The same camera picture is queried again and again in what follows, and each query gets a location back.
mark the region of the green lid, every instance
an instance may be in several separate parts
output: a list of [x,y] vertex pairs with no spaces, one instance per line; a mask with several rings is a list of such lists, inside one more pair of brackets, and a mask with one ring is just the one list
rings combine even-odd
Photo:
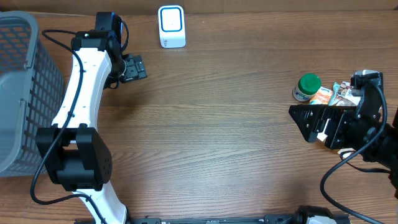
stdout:
[[305,74],[298,81],[299,90],[306,95],[314,95],[321,88],[321,85],[321,79],[312,73]]

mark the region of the wooden surface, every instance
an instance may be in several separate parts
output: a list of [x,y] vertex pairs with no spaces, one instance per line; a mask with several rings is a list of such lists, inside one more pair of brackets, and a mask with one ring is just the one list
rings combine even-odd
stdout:
[[[309,144],[288,115],[292,88],[315,72],[325,87],[356,70],[383,71],[389,122],[398,107],[398,12],[293,12],[186,16],[187,46],[162,49],[156,16],[123,16],[128,52],[148,78],[105,90],[98,131],[113,155],[111,181],[134,217],[247,217],[328,207],[323,174],[340,159]],[[41,29],[90,30],[94,17],[38,18]],[[64,43],[72,36],[53,35]],[[65,75],[72,56],[44,40]],[[363,164],[360,158],[354,164]],[[0,179],[0,223],[72,223],[83,204],[29,196],[31,177]],[[387,175],[343,166],[326,183],[340,203],[385,223],[397,200]],[[43,200],[67,193],[40,177]]]
[[160,6],[178,4],[186,13],[391,10],[398,0],[0,0],[0,10],[95,15],[157,14]]

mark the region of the plastic bin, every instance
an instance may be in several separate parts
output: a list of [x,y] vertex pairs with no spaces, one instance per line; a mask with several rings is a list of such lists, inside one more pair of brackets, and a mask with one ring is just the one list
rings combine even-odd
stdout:
[[0,177],[32,175],[37,128],[51,125],[63,98],[60,70],[26,12],[0,12]]

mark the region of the small white box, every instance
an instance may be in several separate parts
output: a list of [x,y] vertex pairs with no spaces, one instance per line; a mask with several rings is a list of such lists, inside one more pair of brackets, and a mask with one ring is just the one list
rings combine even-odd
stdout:
[[164,48],[184,47],[185,22],[181,6],[162,6],[157,11],[159,17],[160,44]]

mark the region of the jar with green lid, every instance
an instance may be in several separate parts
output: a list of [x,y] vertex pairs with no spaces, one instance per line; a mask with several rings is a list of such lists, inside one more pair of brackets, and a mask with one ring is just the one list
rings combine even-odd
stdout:
[[310,100],[321,88],[321,79],[312,73],[305,74],[293,89],[293,96],[300,102]]

